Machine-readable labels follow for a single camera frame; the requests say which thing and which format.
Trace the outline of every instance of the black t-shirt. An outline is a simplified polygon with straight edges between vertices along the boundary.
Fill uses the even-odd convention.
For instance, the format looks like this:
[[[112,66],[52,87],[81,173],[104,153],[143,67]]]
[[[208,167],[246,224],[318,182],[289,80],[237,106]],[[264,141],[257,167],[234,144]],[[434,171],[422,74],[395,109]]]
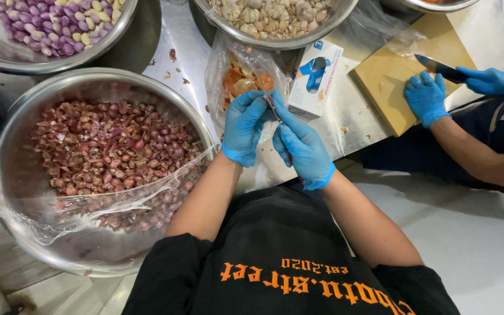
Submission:
[[[352,257],[324,206],[289,188],[233,201],[214,243],[159,240],[146,257],[129,314],[458,314],[424,266]]]

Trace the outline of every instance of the blue nitrile glove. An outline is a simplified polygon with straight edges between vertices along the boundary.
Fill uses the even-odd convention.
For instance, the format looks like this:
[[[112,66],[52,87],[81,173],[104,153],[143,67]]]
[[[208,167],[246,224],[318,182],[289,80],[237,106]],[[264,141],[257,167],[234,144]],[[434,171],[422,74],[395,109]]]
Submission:
[[[256,146],[264,123],[269,119],[270,113],[264,114],[268,107],[263,98],[265,93],[265,91],[248,91],[236,97],[227,108],[225,140],[221,149],[229,159],[241,163],[244,167],[254,166]]]
[[[443,107],[445,83],[440,74],[435,76],[434,81],[425,71],[419,76],[421,80],[416,76],[409,78],[410,81],[405,85],[404,96],[421,124],[425,129],[429,129],[437,119],[450,117]]]
[[[281,94],[277,90],[273,90],[273,104],[277,116],[285,124],[277,126],[273,134],[273,147],[287,167],[295,167],[297,174],[303,179],[305,190],[326,187],[334,174],[335,166],[320,136],[284,107]]]
[[[476,93],[484,95],[504,95],[504,72],[494,68],[485,71],[472,70],[464,67],[456,69],[468,76],[466,85]]]

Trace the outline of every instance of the wooden cutting board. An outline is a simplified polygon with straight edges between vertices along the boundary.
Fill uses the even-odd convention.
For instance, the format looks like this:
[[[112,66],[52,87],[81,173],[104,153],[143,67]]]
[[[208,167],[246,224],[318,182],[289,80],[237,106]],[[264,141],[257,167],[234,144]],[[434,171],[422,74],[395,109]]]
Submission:
[[[475,64],[446,15],[426,14],[413,25],[428,41],[420,40],[421,54],[451,67],[475,69]],[[404,99],[404,86],[425,67],[414,57],[402,57],[386,45],[352,70],[354,77],[396,137],[417,122]],[[460,85],[445,80],[446,96]]]

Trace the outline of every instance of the kitchen counter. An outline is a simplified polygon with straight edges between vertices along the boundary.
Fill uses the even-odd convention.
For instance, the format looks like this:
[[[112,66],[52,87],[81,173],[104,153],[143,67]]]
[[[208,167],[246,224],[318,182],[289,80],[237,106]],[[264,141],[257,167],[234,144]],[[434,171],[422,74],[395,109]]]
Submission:
[[[171,87],[192,104],[204,118],[218,143],[220,132],[215,130],[206,112],[207,98],[203,83],[211,53],[211,47],[208,45],[213,36],[211,28],[207,29],[197,21],[206,40],[196,23],[193,23],[190,4],[187,2],[161,1],[161,9],[161,37],[143,74]],[[448,17],[478,69],[495,67],[504,70],[504,0],[480,1],[465,10],[450,13]],[[372,45],[359,42],[346,23],[325,39],[343,47],[344,54],[334,74],[335,82],[328,96],[328,104],[331,106],[326,108],[323,117],[310,121],[309,125],[320,134],[330,157],[337,160],[390,136],[390,133],[349,75],[351,69],[370,56],[381,44],[378,41]],[[175,62],[169,58],[171,48],[176,50]],[[170,78],[164,78],[167,71],[170,72]],[[190,83],[184,84],[183,78]],[[40,78],[0,73],[0,92],[3,92],[0,94],[0,112],[39,81]],[[463,86],[447,98],[446,106],[448,109],[454,109],[477,97],[478,95]],[[349,132],[343,133],[340,127],[348,127]],[[258,146],[256,166],[244,170],[237,193],[275,186],[294,177],[294,169],[284,165],[273,149],[271,140],[268,140]]]

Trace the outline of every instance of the garlic bulb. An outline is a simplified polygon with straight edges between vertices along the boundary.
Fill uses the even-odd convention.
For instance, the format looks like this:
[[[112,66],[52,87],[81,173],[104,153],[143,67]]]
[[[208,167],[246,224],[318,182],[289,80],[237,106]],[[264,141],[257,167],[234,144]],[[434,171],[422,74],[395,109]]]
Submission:
[[[332,0],[208,0],[215,12],[258,38],[303,36],[324,22]]]

